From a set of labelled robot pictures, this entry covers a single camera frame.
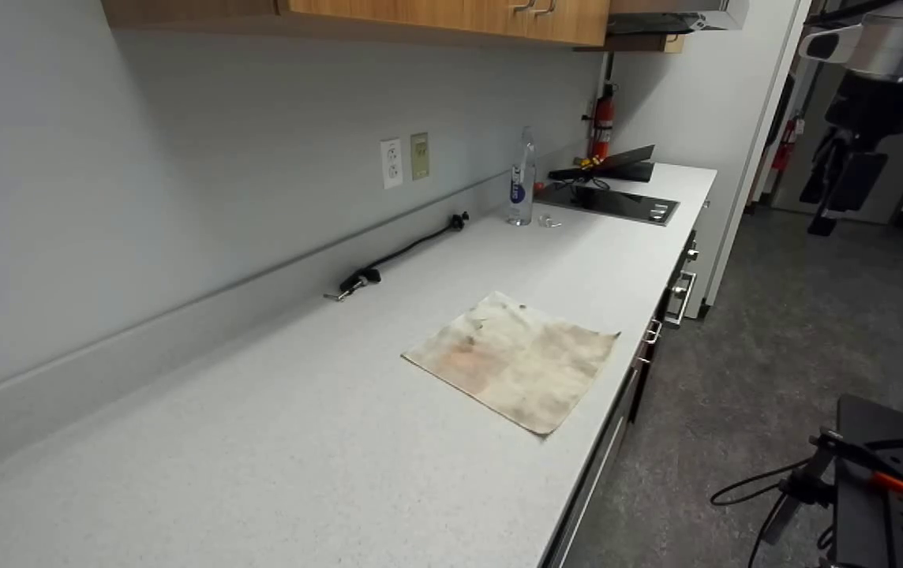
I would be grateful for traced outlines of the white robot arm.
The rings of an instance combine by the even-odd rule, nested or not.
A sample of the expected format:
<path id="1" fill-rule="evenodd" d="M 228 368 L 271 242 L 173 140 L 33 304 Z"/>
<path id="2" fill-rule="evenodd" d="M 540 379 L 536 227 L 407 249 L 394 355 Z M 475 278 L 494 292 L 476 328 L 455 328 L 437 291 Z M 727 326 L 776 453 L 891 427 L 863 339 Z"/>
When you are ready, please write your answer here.
<path id="1" fill-rule="evenodd" d="M 881 143 L 903 132 L 903 0 L 863 0 L 813 17 L 798 55 L 844 70 L 802 190 L 816 203 L 807 229 L 830 235 L 841 215 L 863 207 L 876 190 L 886 163 Z"/>

